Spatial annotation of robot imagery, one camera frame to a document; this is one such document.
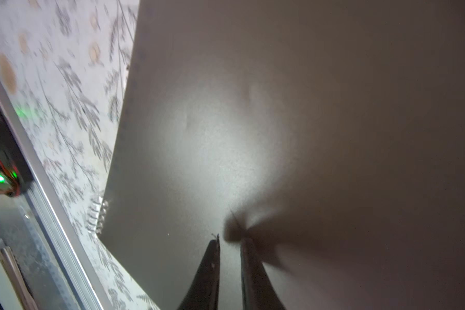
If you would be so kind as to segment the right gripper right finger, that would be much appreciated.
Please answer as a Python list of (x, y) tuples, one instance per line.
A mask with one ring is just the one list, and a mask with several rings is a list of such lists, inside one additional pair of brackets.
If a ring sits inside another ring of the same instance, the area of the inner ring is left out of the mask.
[(253, 241), (245, 237), (240, 244), (243, 309), (285, 310), (272, 287)]

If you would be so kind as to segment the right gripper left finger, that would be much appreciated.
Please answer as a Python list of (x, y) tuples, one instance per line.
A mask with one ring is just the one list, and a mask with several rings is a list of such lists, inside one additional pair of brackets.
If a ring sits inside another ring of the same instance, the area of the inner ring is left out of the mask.
[(192, 284), (178, 309), (218, 309), (220, 285), (220, 237), (215, 235), (198, 266)]

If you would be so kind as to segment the dark brown spiral notebook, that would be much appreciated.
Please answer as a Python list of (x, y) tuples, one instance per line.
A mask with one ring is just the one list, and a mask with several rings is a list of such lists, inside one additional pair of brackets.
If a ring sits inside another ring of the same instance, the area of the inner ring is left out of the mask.
[(176, 309), (465, 309), (465, 1), (142, 1), (98, 237)]

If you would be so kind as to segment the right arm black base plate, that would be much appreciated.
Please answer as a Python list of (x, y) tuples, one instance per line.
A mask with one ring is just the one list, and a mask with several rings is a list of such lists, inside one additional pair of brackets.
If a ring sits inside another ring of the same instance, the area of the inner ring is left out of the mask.
[(34, 177), (0, 109), (0, 195), (17, 197)]

